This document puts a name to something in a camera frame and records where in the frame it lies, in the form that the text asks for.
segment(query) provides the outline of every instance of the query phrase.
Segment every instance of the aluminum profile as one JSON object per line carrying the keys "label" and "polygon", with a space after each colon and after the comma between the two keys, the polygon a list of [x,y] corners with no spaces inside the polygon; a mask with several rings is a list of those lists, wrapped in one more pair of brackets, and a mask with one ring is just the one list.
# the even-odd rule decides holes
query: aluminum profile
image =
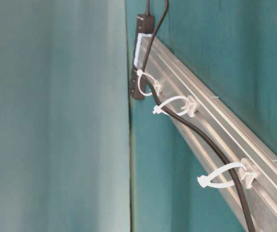
{"label": "aluminum profile", "polygon": [[[149,38],[142,39],[138,69],[142,66],[148,41]],[[277,231],[277,156],[157,38],[152,45],[146,72],[160,83],[160,100],[183,95],[193,96],[199,102],[195,117],[184,117],[212,138],[232,162],[239,162],[242,158],[250,160],[258,176],[253,187],[245,192],[256,231]],[[183,105],[182,101],[173,101],[167,106],[179,112]],[[207,173],[223,166],[205,141],[172,120]],[[229,174],[224,173],[216,181],[229,180]],[[231,187],[220,192],[247,231],[236,189]]]}

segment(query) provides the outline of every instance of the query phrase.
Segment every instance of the cable clip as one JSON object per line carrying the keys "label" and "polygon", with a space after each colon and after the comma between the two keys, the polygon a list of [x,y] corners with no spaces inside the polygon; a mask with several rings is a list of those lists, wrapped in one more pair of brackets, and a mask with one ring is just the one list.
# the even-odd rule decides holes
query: cable clip
{"label": "cable clip", "polygon": [[234,186],[233,180],[224,182],[224,183],[212,183],[211,182],[212,179],[214,179],[215,177],[219,176],[223,172],[228,171],[232,168],[240,168],[240,169],[246,170],[245,165],[242,163],[239,163],[239,162],[229,163],[229,164],[226,164],[226,165],[220,167],[217,170],[214,170],[208,176],[202,175],[201,177],[198,177],[197,181],[200,184],[200,186],[202,186],[203,188],[205,188],[206,186],[210,186],[210,187],[216,188],[216,189],[224,189],[224,188],[232,187],[232,186]]}
{"label": "cable clip", "polygon": [[170,102],[174,101],[174,100],[178,100],[178,99],[182,99],[182,100],[186,100],[186,104],[181,107],[182,112],[177,113],[178,116],[183,116],[185,114],[188,114],[190,117],[194,117],[194,114],[197,110],[198,107],[198,103],[197,101],[192,97],[192,96],[175,96],[172,98],[167,99],[166,101],[164,101],[163,103],[161,103],[160,105],[156,105],[153,108],[153,114],[160,114],[163,113],[165,115],[168,115],[165,111],[162,110],[162,107],[165,106],[166,104],[169,104]]}
{"label": "cable clip", "polygon": [[156,90],[156,94],[157,95],[159,95],[159,93],[160,93],[160,89],[161,89],[161,85],[160,85],[160,83],[156,80],[156,79],[154,79],[154,77],[153,76],[151,76],[150,74],[148,74],[148,73],[146,73],[146,72],[143,72],[143,70],[137,70],[137,75],[138,75],[138,90],[139,90],[139,92],[143,95],[143,96],[145,96],[145,97],[148,97],[148,96],[151,96],[152,95],[152,93],[150,92],[150,93],[144,93],[141,89],[140,89],[140,79],[141,79],[141,77],[143,76],[143,75],[145,75],[145,76],[148,76],[148,77],[150,77],[152,80],[153,80],[153,82],[154,82],[154,84],[153,84],[153,87],[154,87],[154,89]]}
{"label": "cable clip", "polygon": [[258,174],[253,169],[251,161],[247,158],[241,159],[241,163],[246,167],[247,170],[239,169],[238,175],[239,178],[242,180],[242,184],[244,185],[245,189],[252,188],[252,183],[254,179],[258,177]]}

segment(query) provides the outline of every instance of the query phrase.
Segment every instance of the white tape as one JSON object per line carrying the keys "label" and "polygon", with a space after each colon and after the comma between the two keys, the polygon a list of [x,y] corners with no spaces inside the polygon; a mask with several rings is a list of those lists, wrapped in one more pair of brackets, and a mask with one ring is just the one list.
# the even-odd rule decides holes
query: white tape
{"label": "white tape", "polygon": [[140,46],[141,46],[141,43],[142,43],[142,38],[143,37],[149,37],[150,38],[151,36],[152,36],[152,34],[144,34],[144,33],[139,33],[138,34],[137,46],[135,48],[134,62],[133,62],[134,66],[136,68],[138,68],[139,49],[140,49]]}

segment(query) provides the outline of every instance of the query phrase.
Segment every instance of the green wall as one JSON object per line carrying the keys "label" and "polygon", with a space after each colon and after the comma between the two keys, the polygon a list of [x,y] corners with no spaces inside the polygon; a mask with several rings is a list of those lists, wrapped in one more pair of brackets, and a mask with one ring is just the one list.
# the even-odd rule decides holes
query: green wall
{"label": "green wall", "polygon": [[0,232],[47,228],[51,10],[0,0]]}
{"label": "green wall", "polygon": [[[151,1],[156,22],[163,7]],[[126,1],[129,64],[143,12],[145,1]],[[277,1],[171,0],[158,38],[277,154]],[[218,191],[200,188],[201,165],[153,106],[131,100],[135,231],[243,231]]]}
{"label": "green wall", "polygon": [[54,9],[48,231],[128,232],[125,2]]}
{"label": "green wall", "polygon": [[123,0],[0,0],[0,232],[129,231],[126,66]]}

